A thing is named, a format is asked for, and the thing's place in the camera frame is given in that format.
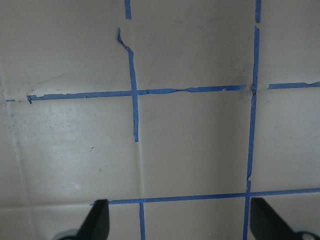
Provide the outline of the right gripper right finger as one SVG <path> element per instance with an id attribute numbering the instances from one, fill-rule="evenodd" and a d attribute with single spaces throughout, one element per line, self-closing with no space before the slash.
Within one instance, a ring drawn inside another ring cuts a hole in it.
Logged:
<path id="1" fill-rule="evenodd" d="M 250 200 L 249 228 L 256 240 L 295 240 L 296 234 L 262 197 Z"/>

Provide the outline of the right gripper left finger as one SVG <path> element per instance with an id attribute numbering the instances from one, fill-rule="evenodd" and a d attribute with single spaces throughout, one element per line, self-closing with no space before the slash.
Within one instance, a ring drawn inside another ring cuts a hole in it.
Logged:
<path id="1" fill-rule="evenodd" d="M 98 199 L 94 202 L 80 229 L 77 240 L 106 240 L 110 232 L 109 201 Z"/>

